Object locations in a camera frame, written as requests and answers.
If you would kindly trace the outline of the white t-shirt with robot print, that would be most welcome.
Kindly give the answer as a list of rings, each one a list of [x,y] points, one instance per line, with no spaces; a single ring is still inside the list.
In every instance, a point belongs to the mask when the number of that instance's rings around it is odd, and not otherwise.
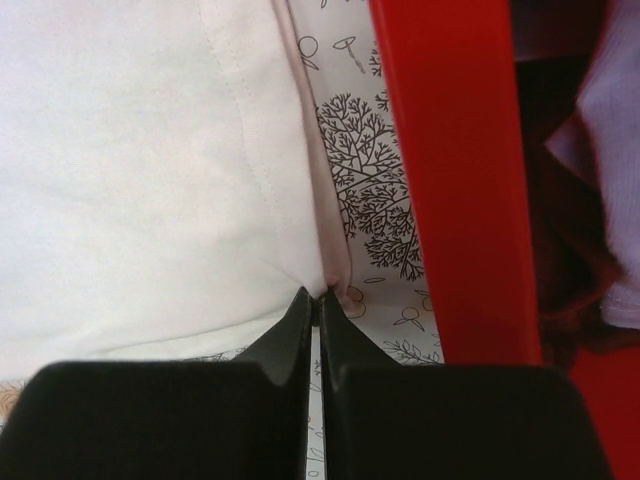
[[[351,261],[284,1],[1,5],[1,376],[251,343]]]

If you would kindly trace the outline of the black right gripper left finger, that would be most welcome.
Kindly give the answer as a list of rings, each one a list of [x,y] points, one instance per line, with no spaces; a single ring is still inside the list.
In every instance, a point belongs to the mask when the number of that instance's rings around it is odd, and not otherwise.
[[[313,300],[228,361],[61,362],[1,434],[5,479],[299,479]]]

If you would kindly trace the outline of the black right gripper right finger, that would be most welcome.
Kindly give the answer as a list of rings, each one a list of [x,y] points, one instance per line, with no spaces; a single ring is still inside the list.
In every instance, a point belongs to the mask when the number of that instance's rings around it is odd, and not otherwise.
[[[541,367],[402,365],[318,302],[330,479],[609,479],[584,401]]]

